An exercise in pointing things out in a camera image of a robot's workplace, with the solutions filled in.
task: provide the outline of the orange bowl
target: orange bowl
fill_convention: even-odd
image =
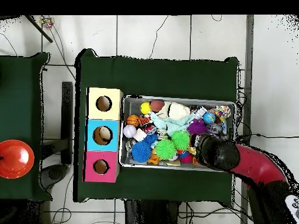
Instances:
[[[34,163],[31,147],[20,140],[0,143],[0,177],[16,179],[30,171]]]

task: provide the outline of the yellow box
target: yellow box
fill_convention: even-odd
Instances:
[[[89,87],[88,118],[96,120],[119,120],[123,92],[119,89]]]

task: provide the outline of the white ball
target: white ball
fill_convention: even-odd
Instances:
[[[124,127],[123,134],[127,138],[132,138],[134,135],[136,135],[136,133],[137,133],[137,130],[136,130],[135,126],[128,124]]]

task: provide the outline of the green toy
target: green toy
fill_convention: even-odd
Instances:
[[[157,143],[156,155],[160,157],[161,160],[168,160],[173,158],[176,153],[176,148],[171,140],[164,139]]]
[[[171,137],[175,148],[180,151],[185,151],[189,147],[190,135],[187,131],[175,131]]]

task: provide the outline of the green tablecloth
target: green tablecloth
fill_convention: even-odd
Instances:
[[[1,199],[51,199],[39,184],[40,74],[47,60],[45,52],[31,58],[0,56],[0,142],[18,139],[30,145],[34,152],[34,165],[28,174],[10,180],[0,177]]]
[[[144,60],[95,57],[83,50],[76,59],[74,199],[128,198],[221,201],[231,204],[232,177],[210,171],[121,167],[116,183],[82,181],[86,87],[116,88],[125,95],[180,97],[236,102],[238,60]]]

